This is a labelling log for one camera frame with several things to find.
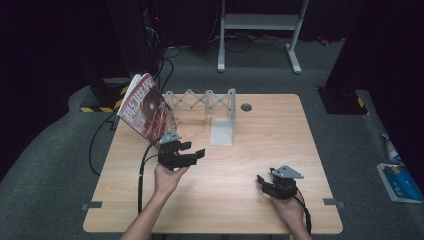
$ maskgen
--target forearm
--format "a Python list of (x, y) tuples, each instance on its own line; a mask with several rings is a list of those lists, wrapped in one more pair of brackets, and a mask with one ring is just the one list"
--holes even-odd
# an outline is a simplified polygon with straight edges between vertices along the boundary
[(303, 222), (293, 221), (285, 222), (285, 224), (293, 235), (294, 240), (312, 240)]
[(131, 225), (122, 235), (121, 240), (149, 239), (153, 226), (155, 225), (156, 220), (158, 219), (159, 214), (165, 206), (167, 200), (167, 196), (161, 196), (155, 193), (143, 211), (137, 216), (137, 218), (131, 223)]

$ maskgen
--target red book cover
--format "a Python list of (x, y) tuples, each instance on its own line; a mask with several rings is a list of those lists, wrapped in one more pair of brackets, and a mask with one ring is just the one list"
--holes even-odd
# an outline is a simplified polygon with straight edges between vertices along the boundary
[(117, 115), (150, 143), (176, 131), (174, 112), (149, 73), (134, 76)]

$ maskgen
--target black curtain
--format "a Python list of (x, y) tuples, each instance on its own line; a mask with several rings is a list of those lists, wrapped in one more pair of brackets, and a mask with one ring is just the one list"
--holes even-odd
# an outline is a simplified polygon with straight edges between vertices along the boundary
[(421, 189), (423, 10), (422, 1), (366, 1), (325, 86), (338, 94), (356, 89), (369, 91), (400, 157)]
[(330, 42), (347, 38), (365, 0), (310, 0), (299, 39)]
[(0, 2), (1, 172), (3, 179), (22, 151), (68, 112), (68, 99), (88, 85), (60, 13), (64, 1)]

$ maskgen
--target wooden table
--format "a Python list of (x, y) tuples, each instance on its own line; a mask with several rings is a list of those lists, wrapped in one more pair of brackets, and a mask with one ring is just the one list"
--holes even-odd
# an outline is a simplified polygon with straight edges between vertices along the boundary
[[(181, 141), (193, 143), (181, 153), (205, 148), (206, 155), (183, 176), (153, 232), (288, 233), (256, 181), (259, 174), (270, 182), (270, 167), (288, 165), (305, 176), (296, 182), (312, 215), (312, 233), (340, 233), (336, 206), (323, 202), (333, 196), (298, 96), (238, 94), (236, 102), (232, 146), (210, 143), (211, 118), (225, 118), (226, 109), (215, 109), (207, 118), (203, 105), (175, 109)], [(252, 110), (242, 111), (243, 103)], [(136, 217), (138, 171), (147, 145), (120, 121), (92, 199), (102, 206), (88, 210), (85, 231), (123, 232)], [(157, 150), (151, 149), (149, 155), (154, 154)], [(143, 205), (153, 193), (156, 165), (156, 158), (146, 164)]]

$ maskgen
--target black equipment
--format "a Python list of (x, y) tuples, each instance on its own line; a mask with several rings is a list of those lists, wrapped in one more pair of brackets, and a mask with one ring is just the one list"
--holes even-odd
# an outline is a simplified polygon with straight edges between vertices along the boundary
[(294, 178), (303, 178), (303, 175), (286, 165), (280, 167), (279, 169), (270, 168), (270, 171), (272, 176), (274, 177), (272, 179), (272, 184), (265, 182), (265, 180), (261, 176), (257, 175), (258, 183), (262, 186), (262, 192), (268, 194), (271, 197), (281, 200), (294, 198), (303, 207), (303, 210), (305, 211), (306, 229), (308, 230), (308, 233), (311, 234), (311, 214), (306, 208), (306, 204), (296, 197), (296, 194), (299, 189), (296, 186), (296, 181), (294, 180)]
[(180, 154), (178, 151), (184, 151), (191, 148), (191, 142), (181, 143), (178, 139), (181, 137), (172, 131), (168, 131), (159, 141), (158, 162), (171, 171), (174, 168), (189, 167), (197, 164), (197, 159), (205, 156), (205, 149), (199, 150), (193, 154)]

